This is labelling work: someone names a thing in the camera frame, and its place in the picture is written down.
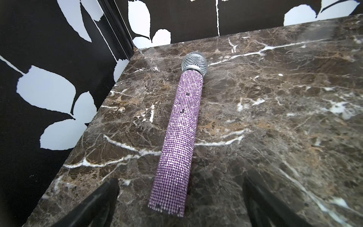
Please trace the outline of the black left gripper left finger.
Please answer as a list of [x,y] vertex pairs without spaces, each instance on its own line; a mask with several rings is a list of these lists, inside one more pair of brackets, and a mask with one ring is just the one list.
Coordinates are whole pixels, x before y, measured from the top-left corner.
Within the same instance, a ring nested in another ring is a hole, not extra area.
[[118,179],[107,180],[53,226],[109,227],[113,220],[119,192]]

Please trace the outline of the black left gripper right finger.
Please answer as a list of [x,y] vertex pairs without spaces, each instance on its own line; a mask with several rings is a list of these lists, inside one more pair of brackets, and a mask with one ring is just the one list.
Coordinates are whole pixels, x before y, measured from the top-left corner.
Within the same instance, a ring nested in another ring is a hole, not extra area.
[[253,227],[310,227],[263,185],[249,176],[244,177],[244,203]]

